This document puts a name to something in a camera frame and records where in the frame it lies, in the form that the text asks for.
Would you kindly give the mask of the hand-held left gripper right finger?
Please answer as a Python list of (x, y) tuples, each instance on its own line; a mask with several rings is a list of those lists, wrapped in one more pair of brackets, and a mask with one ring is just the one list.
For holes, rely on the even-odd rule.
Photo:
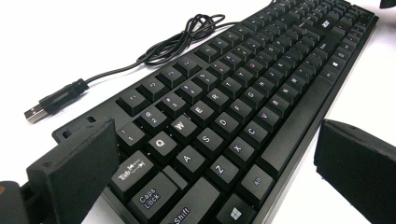
[(355, 126), (325, 119), (314, 164), (372, 224), (396, 224), (396, 147)]

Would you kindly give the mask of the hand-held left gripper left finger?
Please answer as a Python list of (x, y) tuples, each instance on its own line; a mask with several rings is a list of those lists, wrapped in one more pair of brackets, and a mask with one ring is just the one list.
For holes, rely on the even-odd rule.
[(83, 126), (33, 162), (26, 172), (46, 209), (42, 224), (80, 224), (119, 162), (113, 119)]

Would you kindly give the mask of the black computer keyboard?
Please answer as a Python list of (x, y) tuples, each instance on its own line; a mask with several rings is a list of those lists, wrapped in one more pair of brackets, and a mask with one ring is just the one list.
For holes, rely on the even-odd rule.
[(126, 224), (268, 224), (376, 23), (347, 0), (276, 0), (53, 137), (114, 120), (103, 195)]

